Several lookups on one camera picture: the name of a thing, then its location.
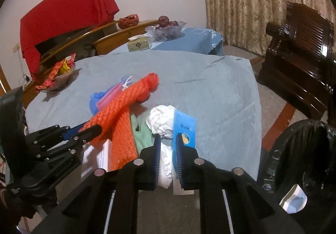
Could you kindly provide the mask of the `light blue tablecloth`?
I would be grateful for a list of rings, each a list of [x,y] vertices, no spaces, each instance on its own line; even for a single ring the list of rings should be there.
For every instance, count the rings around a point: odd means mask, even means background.
[[[90,96],[124,76],[134,81],[159,76],[158,89],[145,109],[172,105],[196,119],[195,146],[216,167],[243,168],[256,178],[261,154],[261,105],[249,60],[185,51],[109,53],[76,63],[68,87],[38,94],[26,109],[29,131],[52,125],[76,126],[88,121]]]

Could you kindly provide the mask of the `orange foam net sleeve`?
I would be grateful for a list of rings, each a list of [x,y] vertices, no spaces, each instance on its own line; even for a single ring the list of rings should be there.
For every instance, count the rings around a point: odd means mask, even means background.
[[[146,101],[151,92],[159,85],[159,76],[149,73],[132,84],[113,99],[106,108],[93,116],[81,131],[94,125],[100,125],[102,132],[90,141],[94,147],[107,139],[111,140],[108,158],[108,170],[121,169],[128,162],[138,157],[131,128],[130,107],[135,103]]]

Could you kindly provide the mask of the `red cloth cover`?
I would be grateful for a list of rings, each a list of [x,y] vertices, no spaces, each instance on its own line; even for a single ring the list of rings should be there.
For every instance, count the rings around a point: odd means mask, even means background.
[[[37,81],[41,54],[36,45],[78,29],[100,27],[119,12],[115,0],[43,0],[20,22],[22,56]]]

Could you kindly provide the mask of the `blue cloth side table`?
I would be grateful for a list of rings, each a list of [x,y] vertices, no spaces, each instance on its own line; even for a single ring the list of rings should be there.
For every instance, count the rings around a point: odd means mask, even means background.
[[[223,56],[223,36],[207,28],[183,28],[183,36],[165,42],[153,42],[151,50],[186,51]]]

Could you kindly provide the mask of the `dark red apples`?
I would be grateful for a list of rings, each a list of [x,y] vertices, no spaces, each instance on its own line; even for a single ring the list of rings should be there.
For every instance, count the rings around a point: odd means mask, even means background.
[[[156,26],[156,30],[167,28],[167,27],[177,27],[179,26],[176,20],[169,20],[167,16],[160,16],[158,19],[158,25]]]

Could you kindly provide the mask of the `blue plastic bag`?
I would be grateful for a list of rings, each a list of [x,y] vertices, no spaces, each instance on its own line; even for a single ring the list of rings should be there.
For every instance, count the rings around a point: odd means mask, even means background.
[[[124,90],[126,90],[127,88],[129,88],[132,83],[133,83],[133,76],[124,76],[119,82],[123,83],[123,89],[122,92]],[[91,95],[90,97],[90,101],[89,101],[89,108],[90,111],[92,113],[92,115],[96,115],[99,111],[97,110],[97,106],[96,103],[104,96],[104,94],[106,94],[106,92],[108,90],[110,90],[114,85],[112,85],[110,88],[108,88],[105,92],[95,92],[94,94]]]

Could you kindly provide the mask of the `cream tissue box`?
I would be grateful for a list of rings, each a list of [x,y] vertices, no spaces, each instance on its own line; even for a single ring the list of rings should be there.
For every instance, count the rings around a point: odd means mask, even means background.
[[[152,46],[151,37],[147,35],[136,35],[128,39],[127,48],[129,52],[143,51]]]

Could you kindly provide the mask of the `white tissue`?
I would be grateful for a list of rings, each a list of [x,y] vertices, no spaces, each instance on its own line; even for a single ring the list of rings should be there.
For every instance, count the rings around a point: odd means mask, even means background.
[[[146,118],[147,127],[153,135],[161,138],[158,185],[168,189],[173,182],[173,149],[169,146],[173,139],[175,107],[159,105],[152,108]]]

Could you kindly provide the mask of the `black lined trash bin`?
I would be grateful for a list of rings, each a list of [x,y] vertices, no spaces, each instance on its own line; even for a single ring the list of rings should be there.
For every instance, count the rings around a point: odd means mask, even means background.
[[[260,165],[257,182],[278,203],[299,186],[307,201],[290,217],[306,233],[335,233],[335,128],[317,120],[290,125]]]

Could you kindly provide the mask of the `glass fruit bowl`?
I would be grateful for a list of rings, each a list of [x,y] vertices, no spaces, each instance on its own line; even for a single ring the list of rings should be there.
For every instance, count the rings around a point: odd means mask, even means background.
[[[179,21],[177,26],[169,25],[166,27],[160,27],[158,24],[155,26],[148,26],[145,31],[151,37],[154,42],[165,42],[168,40],[174,40],[183,37],[185,34],[182,32],[186,23]]]

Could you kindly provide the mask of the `blue paper card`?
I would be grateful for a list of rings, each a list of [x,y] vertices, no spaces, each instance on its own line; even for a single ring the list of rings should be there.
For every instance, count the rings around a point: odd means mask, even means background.
[[[176,109],[174,112],[173,140],[172,140],[173,195],[182,196],[182,195],[193,195],[194,194],[194,190],[185,191],[184,189],[181,188],[179,175],[178,175],[176,137],[177,137],[177,134],[181,133],[182,141],[184,145],[194,148],[195,147],[195,130],[196,130],[196,119]]]

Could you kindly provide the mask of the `green rubber glove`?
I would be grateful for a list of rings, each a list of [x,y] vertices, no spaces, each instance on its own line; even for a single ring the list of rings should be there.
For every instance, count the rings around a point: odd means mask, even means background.
[[[136,116],[134,113],[130,115],[131,129],[138,155],[140,155],[144,148],[153,145],[152,131],[146,124],[149,114],[150,111],[148,110],[139,116]]]

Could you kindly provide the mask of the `red orange bag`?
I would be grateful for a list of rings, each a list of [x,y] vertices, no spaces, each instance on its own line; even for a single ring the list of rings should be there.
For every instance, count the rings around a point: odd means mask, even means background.
[[[121,18],[118,22],[118,27],[122,30],[138,25],[139,17],[137,14],[131,14]]]

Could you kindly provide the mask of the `wooden curved chair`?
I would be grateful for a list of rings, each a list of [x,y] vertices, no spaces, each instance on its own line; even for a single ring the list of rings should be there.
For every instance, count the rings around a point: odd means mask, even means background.
[[[51,49],[39,62],[40,79],[44,80],[49,75],[57,61],[74,52],[77,53],[77,60],[106,55],[127,43],[130,37],[144,34],[145,28],[156,25],[157,21],[155,19],[140,21],[138,25],[124,30],[119,30],[117,24],[118,21],[113,21],[95,29],[88,27]]]

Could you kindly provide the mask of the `red snack packets bowl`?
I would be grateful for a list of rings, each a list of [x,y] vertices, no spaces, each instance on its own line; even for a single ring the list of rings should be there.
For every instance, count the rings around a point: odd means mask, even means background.
[[[57,62],[45,81],[43,81],[41,85],[35,87],[35,92],[46,93],[52,90],[60,90],[65,87],[75,70],[75,57],[76,53],[72,53],[62,61]]]

